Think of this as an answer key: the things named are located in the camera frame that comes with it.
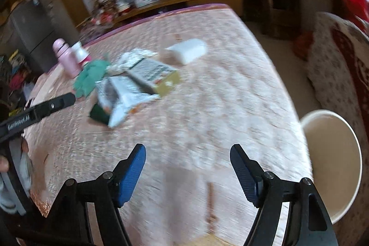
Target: table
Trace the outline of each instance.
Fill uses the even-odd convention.
[[[136,143],[147,160],[130,202],[120,210],[133,245],[243,245],[256,209],[229,161],[235,143],[280,178],[311,177],[305,137],[270,59],[226,5],[203,5],[153,16],[88,45],[94,58],[115,60],[135,47],[162,51],[167,39],[197,37],[208,53],[182,66],[182,82],[120,127],[89,122],[93,96],[26,130],[34,161],[33,198],[47,212],[64,181],[91,180],[112,170]],[[57,67],[35,103],[70,92]],[[274,243],[281,245],[287,208]]]

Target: pink thermos bottle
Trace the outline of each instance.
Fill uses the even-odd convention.
[[[61,38],[56,39],[52,45],[55,56],[58,58],[59,63],[63,66],[65,72],[71,77],[75,78],[81,72],[81,68],[77,63],[74,51],[69,45]]]

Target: trash can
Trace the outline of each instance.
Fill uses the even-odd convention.
[[[314,185],[335,224],[351,207],[359,190],[359,142],[350,125],[329,110],[312,111],[300,122],[309,148]]]

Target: human hand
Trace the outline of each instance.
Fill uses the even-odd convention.
[[[21,147],[22,147],[23,152],[28,152],[29,151],[28,143],[24,138],[22,138]],[[0,156],[0,172],[8,172],[8,170],[9,170],[8,160],[5,157]]]

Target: metal screw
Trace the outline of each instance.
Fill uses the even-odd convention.
[[[304,177],[304,178],[302,179],[302,182],[303,182],[304,184],[306,184],[306,185],[311,185],[311,184],[312,184],[311,179],[310,179],[310,178],[307,178],[307,177]]]
[[[111,171],[106,171],[104,174],[103,174],[103,178],[108,180],[108,179],[111,179],[113,177],[113,172]]]
[[[274,173],[270,171],[264,172],[264,175],[266,178],[269,178],[269,179],[274,178]]]
[[[72,179],[72,178],[65,181],[65,185],[68,186],[68,187],[70,187],[73,184],[74,184],[74,179]]]

